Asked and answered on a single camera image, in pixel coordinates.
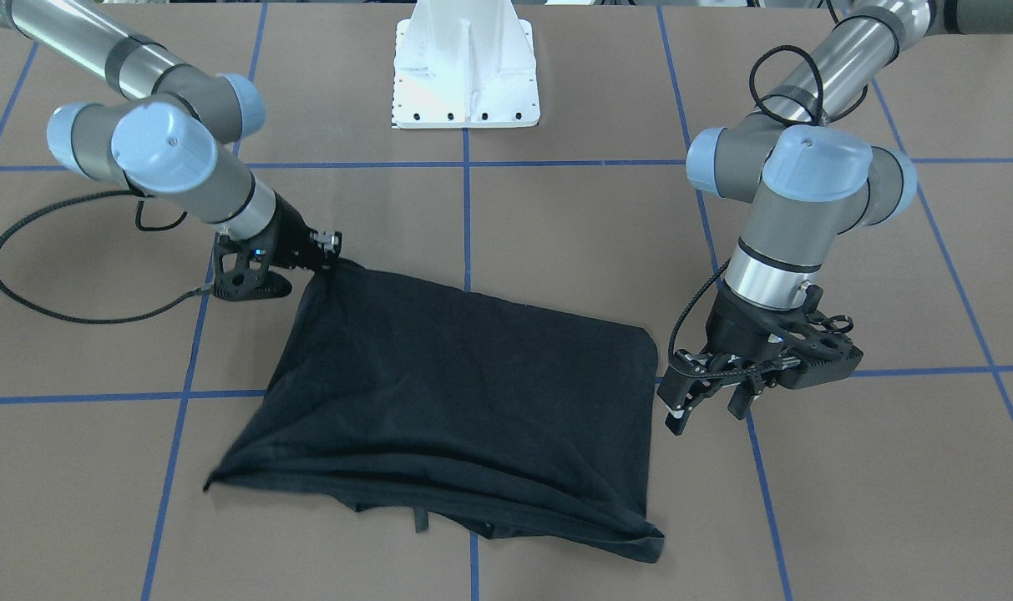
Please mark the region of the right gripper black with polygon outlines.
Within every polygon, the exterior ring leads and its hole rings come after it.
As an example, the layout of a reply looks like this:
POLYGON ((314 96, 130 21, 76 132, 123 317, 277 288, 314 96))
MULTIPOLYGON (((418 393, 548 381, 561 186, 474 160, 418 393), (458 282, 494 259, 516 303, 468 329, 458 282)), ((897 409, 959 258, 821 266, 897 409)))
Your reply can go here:
POLYGON ((247 240, 251 261, 281 269, 331 273, 342 250, 342 233, 308 227, 296 208, 276 195, 276 212, 265 229, 247 240))

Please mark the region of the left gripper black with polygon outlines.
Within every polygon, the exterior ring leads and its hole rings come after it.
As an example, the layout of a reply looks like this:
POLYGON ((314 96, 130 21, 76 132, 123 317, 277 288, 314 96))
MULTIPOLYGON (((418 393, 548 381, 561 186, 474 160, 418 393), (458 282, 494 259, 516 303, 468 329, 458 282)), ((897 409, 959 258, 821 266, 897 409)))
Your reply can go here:
POLYGON ((721 279, 708 279, 693 294, 673 326, 673 366, 660 384, 666 404, 664 426, 681 435, 691 414, 714 391, 736 385, 728 411, 744 420, 752 403, 777 374, 796 368, 808 349, 808 313, 804 307, 771 311, 744 300, 721 279), (705 324, 706 343, 699 351, 677 345, 679 331, 708 290, 715 303, 705 324))

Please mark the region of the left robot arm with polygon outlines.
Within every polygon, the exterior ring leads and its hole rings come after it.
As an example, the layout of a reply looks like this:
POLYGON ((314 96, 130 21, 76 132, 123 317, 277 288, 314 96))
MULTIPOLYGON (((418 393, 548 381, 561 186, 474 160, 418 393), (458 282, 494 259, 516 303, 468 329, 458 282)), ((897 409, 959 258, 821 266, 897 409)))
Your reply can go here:
POLYGON ((841 381, 864 352, 849 316, 819 310, 819 271, 838 235, 883 224, 918 193, 902 152, 874 147, 834 123, 854 111, 877 73, 923 37, 1013 34, 1013 1, 857 1, 803 64, 776 88, 757 91, 735 127, 694 137, 686 157, 692 187, 750 203, 731 258, 703 285, 717 289, 699 351, 670 343, 658 397, 666 427, 686 429, 698 404, 732 389, 736 419, 768 388, 790 391, 841 381))

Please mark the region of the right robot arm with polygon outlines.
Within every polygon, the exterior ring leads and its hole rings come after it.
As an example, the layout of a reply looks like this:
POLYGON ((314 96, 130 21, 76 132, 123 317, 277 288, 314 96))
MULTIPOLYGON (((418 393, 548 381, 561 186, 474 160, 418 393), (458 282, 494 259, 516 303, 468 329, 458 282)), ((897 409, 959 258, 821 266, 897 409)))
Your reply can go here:
POLYGON ((331 269, 341 236, 307 227, 228 149, 266 121, 248 78, 201 72, 90 1, 0 1, 0 27, 56 51, 124 98, 54 111, 47 142, 64 168, 173 202, 220 235, 251 242, 262 262, 331 269))

